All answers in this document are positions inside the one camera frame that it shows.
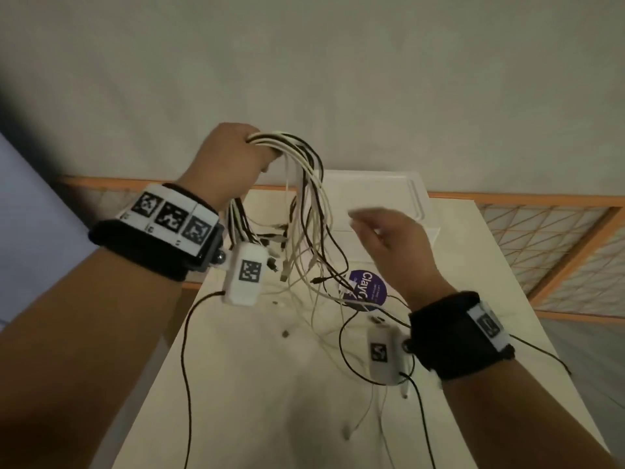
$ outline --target wristband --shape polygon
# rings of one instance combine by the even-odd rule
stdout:
[[[102,220],[89,238],[142,267],[175,281],[218,263],[223,226],[215,209],[176,184],[150,184],[114,220]]]
[[[452,294],[410,314],[408,349],[441,380],[514,358],[510,336],[479,294]]]

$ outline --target blue-gray surface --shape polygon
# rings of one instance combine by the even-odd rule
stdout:
[[[0,135],[0,329],[82,261],[87,230]]]
[[[625,466],[625,326],[541,320],[612,454]]]

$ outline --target person's right hand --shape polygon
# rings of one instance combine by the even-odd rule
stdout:
[[[399,211],[350,211],[351,226],[382,277],[416,311],[456,292],[434,262],[426,232]]]

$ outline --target forearm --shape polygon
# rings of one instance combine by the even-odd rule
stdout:
[[[0,375],[11,376],[0,386],[4,457],[16,428],[92,454],[179,293],[179,283],[99,249],[18,316],[0,334]]]
[[[445,381],[442,387],[480,469],[617,468],[516,360]]]

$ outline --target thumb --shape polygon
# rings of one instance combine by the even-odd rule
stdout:
[[[367,224],[359,220],[352,220],[350,226],[371,258],[373,260],[380,258],[386,248],[378,234]]]

